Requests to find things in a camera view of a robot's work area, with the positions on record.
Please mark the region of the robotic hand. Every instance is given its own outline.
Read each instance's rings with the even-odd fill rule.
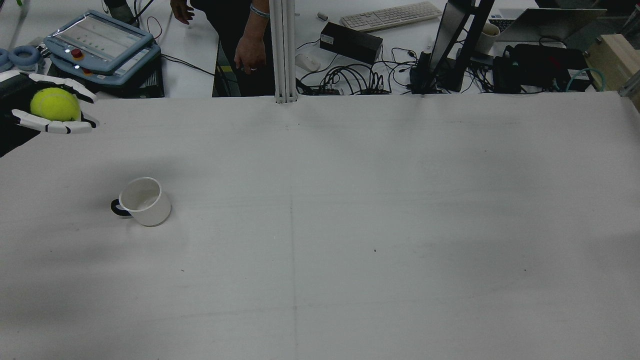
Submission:
[[[71,79],[41,74],[25,74],[17,70],[0,72],[0,120],[9,120],[37,131],[58,134],[89,133],[99,123],[81,113],[81,120],[50,121],[29,113],[31,98],[44,88],[57,87],[75,94],[79,100],[94,103],[97,98],[82,84]]]

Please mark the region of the black mug handle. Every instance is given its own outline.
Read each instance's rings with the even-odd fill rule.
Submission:
[[[121,217],[129,217],[131,216],[131,213],[128,212],[127,210],[123,210],[123,209],[118,209],[116,206],[120,205],[120,200],[119,199],[115,199],[114,201],[111,201],[111,210],[113,211],[114,214],[121,216]]]

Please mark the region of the tennis ball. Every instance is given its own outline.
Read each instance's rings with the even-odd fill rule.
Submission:
[[[75,121],[82,116],[77,97],[60,88],[38,91],[31,100],[31,113],[51,121]]]

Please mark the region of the red emergency stop button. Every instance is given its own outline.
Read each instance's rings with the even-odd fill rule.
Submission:
[[[82,53],[82,50],[80,50],[80,49],[71,50],[71,56],[73,56],[74,59],[76,59],[76,60],[80,60],[81,58],[84,58],[84,54]]]

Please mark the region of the cup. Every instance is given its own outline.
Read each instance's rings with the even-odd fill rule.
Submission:
[[[483,26],[482,33],[480,33],[476,43],[476,51],[481,54],[488,54],[498,35],[500,35],[500,29],[496,25],[487,22]]]
[[[111,210],[121,217],[132,216],[144,226],[155,226],[169,216],[171,202],[156,179],[139,177],[127,184],[120,196],[111,202]]]

